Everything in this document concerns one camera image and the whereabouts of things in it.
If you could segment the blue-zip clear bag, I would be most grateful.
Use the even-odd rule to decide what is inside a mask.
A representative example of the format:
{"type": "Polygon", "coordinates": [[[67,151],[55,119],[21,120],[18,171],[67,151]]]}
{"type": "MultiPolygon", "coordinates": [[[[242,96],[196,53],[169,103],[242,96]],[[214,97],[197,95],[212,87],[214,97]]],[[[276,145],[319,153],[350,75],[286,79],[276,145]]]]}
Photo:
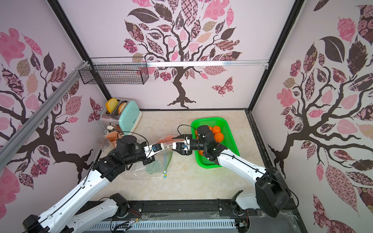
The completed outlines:
{"type": "Polygon", "coordinates": [[[128,166],[123,176],[127,180],[152,180],[162,179],[165,175],[167,160],[165,158],[155,159],[150,164],[143,165],[142,162],[128,166]]]}

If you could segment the orange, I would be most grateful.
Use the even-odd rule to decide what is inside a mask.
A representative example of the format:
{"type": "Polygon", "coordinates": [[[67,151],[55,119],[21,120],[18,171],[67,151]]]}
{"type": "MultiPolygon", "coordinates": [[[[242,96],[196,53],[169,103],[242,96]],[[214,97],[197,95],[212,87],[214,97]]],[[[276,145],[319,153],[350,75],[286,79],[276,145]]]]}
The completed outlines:
{"type": "Polygon", "coordinates": [[[213,134],[217,134],[217,133],[220,133],[221,132],[221,128],[219,126],[214,126],[212,127],[212,132],[213,134]]]}
{"type": "Polygon", "coordinates": [[[214,139],[217,143],[222,143],[224,141],[224,135],[221,132],[214,134],[214,139]]]}

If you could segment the green-zip bag of oranges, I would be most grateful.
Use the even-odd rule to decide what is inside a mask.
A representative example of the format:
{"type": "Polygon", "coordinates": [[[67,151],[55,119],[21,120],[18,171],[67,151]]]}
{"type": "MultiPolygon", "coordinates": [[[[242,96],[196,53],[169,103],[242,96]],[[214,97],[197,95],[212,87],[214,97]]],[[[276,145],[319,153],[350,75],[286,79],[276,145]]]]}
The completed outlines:
{"type": "Polygon", "coordinates": [[[167,177],[167,170],[173,157],[173,151],[166,149],[156,154],[155,161],[145,166],[146,179],[163,179],[167,177]]]}

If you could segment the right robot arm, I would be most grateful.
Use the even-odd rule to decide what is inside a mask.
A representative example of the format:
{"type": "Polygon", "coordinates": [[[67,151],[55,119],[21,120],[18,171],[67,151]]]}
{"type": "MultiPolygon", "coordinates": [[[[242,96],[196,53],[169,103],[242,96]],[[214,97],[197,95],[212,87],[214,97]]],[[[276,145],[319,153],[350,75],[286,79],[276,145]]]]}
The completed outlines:
{"type": "Polygon", "coordinates": [[[233,171],[254,186],[254,194],[240,192],[233,198],[240,209],[260,209],[271,217],[277,217],[285,209],[291,198],[291,191],[278,169],[261,167],[238,156],[221,144],[207,125],[197,128],[197,136],[180,137],[182,141],[173,143],[173,151],[180,155],[201,151],[208,161],[233,171]]]}

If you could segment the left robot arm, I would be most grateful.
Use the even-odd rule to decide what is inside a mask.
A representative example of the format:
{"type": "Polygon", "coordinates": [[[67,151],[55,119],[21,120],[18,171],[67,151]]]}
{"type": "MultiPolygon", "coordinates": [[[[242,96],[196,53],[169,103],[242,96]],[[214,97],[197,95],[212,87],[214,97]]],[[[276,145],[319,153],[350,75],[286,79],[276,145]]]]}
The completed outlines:
{"type": "Polygon", "coordinates": [[[82,233],[92,225],[112,216],[124,217],[129,204],[121,194],[113,194],[103,203],[79,214],[78,211],[101,189],[127,171],[132,164],[149,164],[165,149],[162,143],[138,143],[133,135],[117,140],[116,148],[99,159],[88,175],[64,198],[40,215],[23,221],[27,233],[82,233]]]}

